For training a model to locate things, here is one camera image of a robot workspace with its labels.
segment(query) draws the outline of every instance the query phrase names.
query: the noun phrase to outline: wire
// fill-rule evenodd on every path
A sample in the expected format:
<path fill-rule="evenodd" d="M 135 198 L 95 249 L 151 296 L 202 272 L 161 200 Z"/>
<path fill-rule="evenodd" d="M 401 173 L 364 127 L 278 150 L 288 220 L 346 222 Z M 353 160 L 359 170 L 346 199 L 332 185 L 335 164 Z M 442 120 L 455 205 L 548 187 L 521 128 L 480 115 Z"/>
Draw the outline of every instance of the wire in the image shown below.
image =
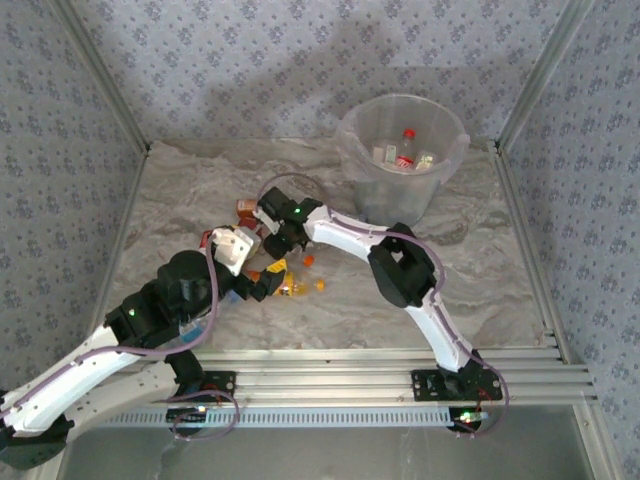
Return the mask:
<path fill-rule="evenodd" d="M 264 192 L 264 190 L 266 189 L 266 187 L 268 185 L 273 183 L 275 180 L 277 180 L 279 178 L 282 178 L 282 177 L 286 177 L 286 176 L 295 176 L 295 177 L 306 178 L 306 179 L 312 181 L 314 184 L 316 184 L 320 188 L 320 190 L 322 192 L 325 192 L 324 187 L 322 187 L 322 185 L 320 185 L 320 183 L 316 179 L 314 179 L 312 177 L 309 177 L 308 175 L 304 175 L 303 173 L 285 172 L 285 173 L 280 173 L 278 175 L 275 175 L 274 177 L 271 177 L 269 180 L 267 180 L 265 183 L 263 183 L 262 186 L 260 187 L 259 196 L 257 198 L 258 199 L 261 198 L 262 193 Z M 460 426 L 465 428 L 466 430 L 468 430 L 470 432 L 470 437 L 471 438 L 484 436 L 487 433 L 492 432 L 496 428 L 498 428 L 504 422 L 504 419 L 505 419 L 505 417 L 507 415 L 507 412 L 509 410 L 509 404 L 510 404 L 509 386 L 507 385 L 507 382 L 506 382 L 504 376 L 502 375 L 502 373 L 498 369 L 496 369 L 495 367 L 493 367 L 489 363 L 485 362 L 482 358 L 478 357 L 477 355 L 474 355 L 472 352 L 469 351 L 469 349 L 467 347 L 465 347 L 465 345 L 462 343 L 462 341 L 460 340 L 458 335 L 456 335 L 454 333 L 454 331 L 451 328 L 451 325 L 449 325 L 449 322 L 447 321 L 444 313 L 442 312 L 442 310 L 438 306 L 438 302 L 436 301 L 436 294 L 438 294 L 442 290 L 442 288 L 444 287 L 445 281 L 446 281 L 446 276 L 445 276 L 445 272 L 444 272 L 444 265 L 442 264 L 442 261 L 440 260 L 438 255 L 436 255 L 436 253 L 431 248 L 429 248 L 423 241 L 421 241 L 420 239 L 418 239 L 416 237 L 412 237 L 411 235 L 405 235 L 404 233 L 389 232 L 389 231 L 383 231 L 383 230 L 369 230 L 369 229 L 365 229 L 365 228 L 361 228 L 361 227 L 358 227 L 358 226 L 355 226 L 355 225 L 350 225 L 348 223 L 345 223 L 342 220 L 340 220 L 339 218 L 336 218 L 335 216 L 332 215 L 333 210 L 331 209 L 331 207 L 326 202 L 325 202 L 325 205 L 327 207 L 327 212 L 329 214 L 329 218 L 336 225 L 339 225 L 342 228 L 346 228 L 347 230 L 351 230 L 353 232 L 361 233 L 363 235 L 365 235 L 365 234 L 366 235 L 377 235 L 377 236 L 383 236 L 383 237 L 394 237 L 394 238 L 398 238 L 400 240 L 406 240 L 408 242 L 413 243 L 414 245 L 417 245 L 418 247 L 422 248 L 425 252 L 427 252 L 427 255 L 429 255 L 429 257 L 431 258 L 433 263 L 436 265 L 436 268 L 438 270 L 438 281 L 436 283 L 435 288 L 431 291 L 430 299 L 433 302 L 433 308 L 434 308 L 436 314 L 438 315 L 438 319 L 440 320 L 440 323 L 442 324 L 443 328 L 447 331 L 447 334 L 452 339 L 453 343 L 456 344 L 458 346 L 458 348 L 465 355 L 467 355 L 474 362 L 476 362 L 479 365 L 483 366 L 484 368 L 490 370 L 491 372 L 493 372 L 496 375 L 496 377 L 498 377 L 498 380 L 499 380 L 499 382 L 502 385 L 502 388 L 504 390 L 504 410 L 503 410 L 502 414 L 498 417 L 498 420 L 493 425 L 491 425 L 487 430 L 484 430 L 482 432 L 475 432 L 475 431 L 471 430 L 469 427 L 467 427 L 466 425 L 460 424 Z"/>
<path fill-rule="evenodd" d="M 163 400 L 163 402 L 164 403 L 180 402 L 183 400 L 189 400 L 191 398 L 201 397 L 203 395 L 213 395 L 215 397 L 223 397 L 229 400 L 233 404 L 233 408 L 234 408 L 233 418 L 231 419 L 229 424 L 226 427 L 224 427 L 224 429 L 221 431 L 212 433 L 211 435 L 188 437 L 178 432 L 178 425 L 182 422 L 182 419 L 184 417 L 191 415 L 192 412 L 183 413 L 181 415 L 178 415 L 174 419 L 173 425 L 171 426 L 171 431 L 173 432 L 177 440 L 184 440 L 185 442 L 202 442 L 207 440 L 214 440 L 216 438 L 222 438 L 226 434 L 231 432 L 231 430 L 233 430 L 236 427 L 238 422 L 240 422 L 240 406 L 238 405 L 238 401 L 235 398 L 233 398 L 231 395 L 229 395 L 227 392 L 223 392 L 222 390 L 202 390 L 201 392 L 188 393 L 186 395 L 178 395 L 177 397 L 167 398 L 166 400 Z"/>
<path fill-rule="evenodd" d="M 129 353 L 129 354 L 132 354 L 132 355 L 140 355 L 140 356 L 146 356 L 146 357 L 160 357 L 160 358 L 163 358 L 163 357 L 166 357 L 167 355 L 173 355 L 175 353 L 181 353 L 181 352 L 184 352 L 186 350 L 191 350 L 192 348 L 200 345 L 206 338 L 208 338 L 209 334 L 211 333 L 211 330 L 213 329 L 213 326 L 215 324 L 217 316 L 218 316 L 218 303 L 219 303 L 219 299 L 218 299 L 218 279 L 217 279 L 217 276 L 216 276 L 215 267 L 213 265 L 213 258 L 211 256 L 211 245 L 213 243 L 213 239 L 214 239 L 214 235 L 210 235 L 209 239 L 207 240 L 207 247 L 206 247 L 206 252 L 205 252 L 206 259 L 207 259 L 207 266 L 209 267 L 209 277 L 211 279 L 211 311 L 207 315 L 209 317 L 209 319 L 207 321 L 207 324 L 206 324 L 204 330 L 202 331 L 202 333 L 200 335 L 198 335 L 196 338 L 194 338 L 190 342 L 185 343 L 184 345 L 179 345 L 177 347 L 172 347 L 172 348 L 165 348 L 165 349 L 161 349 L 161 350 L 154 350 L 154 349 L 150 349 L 150 348 L 109 346 L 109 347 L 96 348 L 96 349 L 90 350 L 90 351 L 88 351 L 86 353 L 83 353 L 81 355 L 78 355 L 76 358 L 73 359 L 73 361 L 71 363 L 68 363 L 68 364 L 64 365 L 63 367 L 61 367 L 59 370 L 56 370 L 54 373 L 52 373 L 49 377 L 47 377 L 41 383 L 36 385 L 34 388 L 32 388 L 27 393 L 25 393 L 18 400 L 13 402 L 13 404 L 9 408 L 7 408 L 6 410 L 0 412 L 0 420 L 3 419 L 4 417 L 6 417 L 7 415 L 9 415 L 9 413 L 14 408 L 20 408 L 21 405 L 24 405 L 26 402 L 31 400 L 35 395 L 40 393 L 44 388 L 46 388 L 51 383 L 56 381 L 62 375 L 67 373 L 69 370 L 71 370 L 72 368 L 74 368 L 74 367 L 76 367 L 78 365 L 81 365 L 82 362 L 84 362 L 85 360 L 88 360 L 89 358 L 94 357 L 96 355 L 100 355 L 102 353 L 116 352 L 116 353 Z"/>
<path fill-rule="evenodd" d="M 327 203 L 327 190 L 324 188 L 324 186 L 315 178 L 310 177 L 309 175 L 305 175 L 304 173 L 298 173 L 298 172 L 284 172 L 284 173 L 279 173 L 277 175 L 274 175 L 273 177 L 271 177 L 270 179 L 268 179 L 266 182 L 264 182 L 261 186 L 260 189 L 258 190 L 258 195 L 256 196 L 257 200 L 260 200 L 262 198 L 262 195 L 264 194 L 265 190 L 267 189 L 267 187 L 269 185 L 271 185 L 273 182 L 275 182 L 276 180 L 279 180 L 281 178 L 284 177 L 297 177 L 297 178 L 304 178 L 305 180 L 309 180 L 311 181 L 316 187 L 318 187 L 318 190 L 320 190 L 320 192 L 322 192 L 322 201 L 326 204 Z"/>

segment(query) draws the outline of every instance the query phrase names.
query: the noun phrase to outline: yellow object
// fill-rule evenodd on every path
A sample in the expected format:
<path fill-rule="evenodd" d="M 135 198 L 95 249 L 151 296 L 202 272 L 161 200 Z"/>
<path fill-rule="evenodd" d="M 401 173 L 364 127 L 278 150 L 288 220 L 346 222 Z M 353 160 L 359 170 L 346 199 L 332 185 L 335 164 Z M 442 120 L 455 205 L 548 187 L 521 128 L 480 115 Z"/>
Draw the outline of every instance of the yellow object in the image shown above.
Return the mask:
<path fill-rule="evenodd" d="M 324 280 L 318 279 L 313 283 L 318 292 L 324 291 Z M 283 295 L 287 297 L 294 297 L 298 295 L 306 295 L 309 293 L 309 285 L 306 283 L 296 282 L 293 272 L 287 272 L 284 276 L 282 285 L 278 287 L 274 295 Z"/>
<path fill-rule="evenodd" d="M 286 270 L 286 269 L 287 269 L 287 261 L 283 258 L 269 265 L 267 267 L 267 272 L 280 273 L 282 270 Z"/>

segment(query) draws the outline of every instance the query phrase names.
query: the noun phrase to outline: plastic bottle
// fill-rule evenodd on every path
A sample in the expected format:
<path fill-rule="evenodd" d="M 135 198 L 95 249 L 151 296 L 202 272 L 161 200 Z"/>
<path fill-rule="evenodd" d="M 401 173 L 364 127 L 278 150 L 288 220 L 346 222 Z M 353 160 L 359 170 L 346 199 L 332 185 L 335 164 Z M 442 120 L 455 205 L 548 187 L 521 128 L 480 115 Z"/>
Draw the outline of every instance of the plastic bottle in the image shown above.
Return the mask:
<path fill-rule="evenodd" d="M 282 285 L 278 287 L 274 295 L 282 295 L 286 297 L 295 297 L 298 295 L 306 295 L 311 292 L 311 287 L 315 287 L 318 292 L 324 291 L 324 280 L 321 278 L 309 282 L 302 282 L 296 278 L 293 272 L 287 272 L 284 276 Z"/>
<path fill-rule="evenodd" d="M 396 156 L 396 165 L 398 167 L 413 168 L 413 162 L 416 152 L 413 139 L 416 138 L 416 132 L 407 128 L 402 135 L 402 143 L 398 146 L 398 155 Z"/>

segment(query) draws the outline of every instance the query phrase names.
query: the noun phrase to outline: blue floral wallpaper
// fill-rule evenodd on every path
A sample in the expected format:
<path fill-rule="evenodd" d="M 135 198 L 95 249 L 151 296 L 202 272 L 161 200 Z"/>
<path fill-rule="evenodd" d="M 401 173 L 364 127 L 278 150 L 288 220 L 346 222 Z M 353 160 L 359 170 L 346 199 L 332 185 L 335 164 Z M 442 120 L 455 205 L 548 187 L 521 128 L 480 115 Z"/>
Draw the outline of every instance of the blue floral wallpaper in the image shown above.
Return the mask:
<path fill-rule="evenodd" d="M 566 0 L 72 0 L 149 140 L 322 136 L 410 92 L 496 137 Z"/>
<path fill-rule="evenodd" d="M 0 388 L 14 388 L 86 334 L 141 156 L 46 1 L 0 16 Z"/>
<path fill-rule="evenodd" d="M 598 0 L 510 152 L 569 340 L 640 478 L 640 4 Z"/>

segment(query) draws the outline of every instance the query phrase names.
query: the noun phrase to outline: clear plastic bottle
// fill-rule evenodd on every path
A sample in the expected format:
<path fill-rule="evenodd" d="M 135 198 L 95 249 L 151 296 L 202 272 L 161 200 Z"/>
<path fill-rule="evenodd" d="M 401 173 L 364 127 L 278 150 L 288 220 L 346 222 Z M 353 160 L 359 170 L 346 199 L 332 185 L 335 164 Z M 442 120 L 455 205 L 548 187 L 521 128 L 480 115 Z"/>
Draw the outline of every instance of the clear plastic bottle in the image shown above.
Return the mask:
<path fill-rule="evenodd" d="M 413 168 L 415 159 L 415 145 L 413 139 L 416 138 L 415 130 L 407 128 L 402 135 L 402 143 L 398 146 L 396 165 L 403 168 Z"/>

